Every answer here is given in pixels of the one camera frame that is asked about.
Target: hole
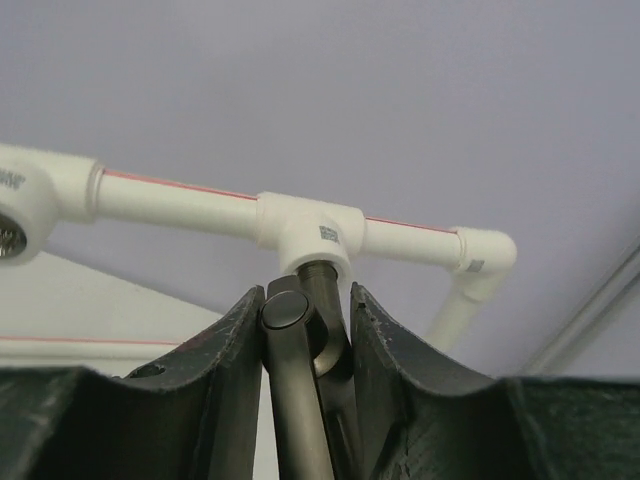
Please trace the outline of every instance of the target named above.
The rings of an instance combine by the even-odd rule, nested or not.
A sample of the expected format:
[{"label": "hole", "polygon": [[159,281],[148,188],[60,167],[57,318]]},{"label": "hole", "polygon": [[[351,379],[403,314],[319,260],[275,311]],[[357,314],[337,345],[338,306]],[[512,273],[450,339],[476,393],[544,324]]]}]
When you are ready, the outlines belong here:
[{"label": "hole", "polygon": [[0,214],[0,259],[13,258],[27,248],[27,237],[16,222]]},{"label": "hole", "polygon": [[137,370],[134,370],[129,378],[145,378],[145,377],[155,377],[164,373],[165,368],[160,365],[154,365],[153,363],[149,363],[147,365],[143,365]]}]

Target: red line on pipe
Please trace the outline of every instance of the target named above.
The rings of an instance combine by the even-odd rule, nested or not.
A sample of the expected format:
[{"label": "red line on pipe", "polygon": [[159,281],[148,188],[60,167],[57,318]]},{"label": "red line on pipe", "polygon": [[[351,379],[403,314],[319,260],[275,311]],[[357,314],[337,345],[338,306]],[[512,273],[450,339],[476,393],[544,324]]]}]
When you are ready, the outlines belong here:
[{"label": "red line on pipe", "polygon": [[243,193],[225,192],[224,190],[216,190],[215,188],[198,187],[195,185],[187,185],[179,182],[172,182],[170,180],[161,180],[159,178],[144,177],[142,175],[134,175],[132,173],[117,172],[115,170],[104,170],[104,175],[110,177],[126,178],[127,180],[136,180],[143,183],[152,183],[155,185],[164,185],[165,187],[183,188],[185,190],[193,190],[195,192],[215,193],[216,195],[224,195],[225,197],[242,198],[243,200],[257,200],[257,197],[251,195],[245,195]]},{"label": "red line on pipe", "polygon": [[18,342],[43,342],[43,343],[115,343],[120,345],[180,345],[175,342],[146,341],[146,340],[108,340],[105,338],[64,338],[64,337],[21,337],[2,336],[0,340],[10,340]]},{"label": "red line on pipe", "polygon": [[457,233],[455,230],[447,230],[446,228],[427,227],[425,225],[415,225],[413,223],[396,222],[394,220],[387,220],[385,218],[366,217],[366,219],[371,220],[372,222],[388,223],[390,225],[400,225],[401,227],[420,228],[422,230],[431,230],[433,232],[452,233],[454,235]]}]

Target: plain background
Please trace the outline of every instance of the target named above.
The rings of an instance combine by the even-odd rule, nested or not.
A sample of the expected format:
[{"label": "plain background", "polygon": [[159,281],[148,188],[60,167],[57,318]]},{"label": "plain background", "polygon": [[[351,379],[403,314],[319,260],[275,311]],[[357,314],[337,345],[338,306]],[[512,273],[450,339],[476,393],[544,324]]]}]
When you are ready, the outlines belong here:
[{"label": "plain background", "polygon": [[[504,373],[640,231],[639,16],[633,0],[4,0],[0,141],[504,230],[517,267],[454,351]],[[107,221],[60,225],[48,250],[217,311],[277,276],[248,242]],[[417,333],[448,288],[423,266],[356,272]]]}]

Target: white pipe frame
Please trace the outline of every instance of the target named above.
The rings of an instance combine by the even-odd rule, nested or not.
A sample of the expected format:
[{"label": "white pipe frame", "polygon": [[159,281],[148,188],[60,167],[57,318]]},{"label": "white pipe frame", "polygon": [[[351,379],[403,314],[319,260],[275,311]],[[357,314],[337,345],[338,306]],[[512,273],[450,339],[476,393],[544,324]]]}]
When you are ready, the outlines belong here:
[{"label": "white pipe frame", "polygon": [[283,274],[327,260],[343,285],[352,280],[350,260],[357,255],[441,266],[451,272],[453,286],[423,338],[445,352],[516,260],[514,242],[497,231],[393,222],[343,205],[196,187],[114,172],[89,158],[2,144],[0,214],[27,239],[24,251],[0,265],[32,259],[59,220],[108,217],[249,239],[278,252]]}]

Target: white wall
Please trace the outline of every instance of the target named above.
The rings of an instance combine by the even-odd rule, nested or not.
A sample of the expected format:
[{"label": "white wall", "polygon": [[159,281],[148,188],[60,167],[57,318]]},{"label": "white wall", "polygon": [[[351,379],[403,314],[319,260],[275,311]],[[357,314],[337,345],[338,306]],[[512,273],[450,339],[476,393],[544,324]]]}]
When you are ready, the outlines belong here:
[{"label": "white wall", "polygon": [[[0,269],[0,366],[87,365],[126,375],[220,318],[217,313],[41,254]],[[256,478],[278,478],[269,382],[263,375]]]},{"label": "white wall", "polygon": [[640,280],[585,332],[558,365],[564,375],[640,377]]}]

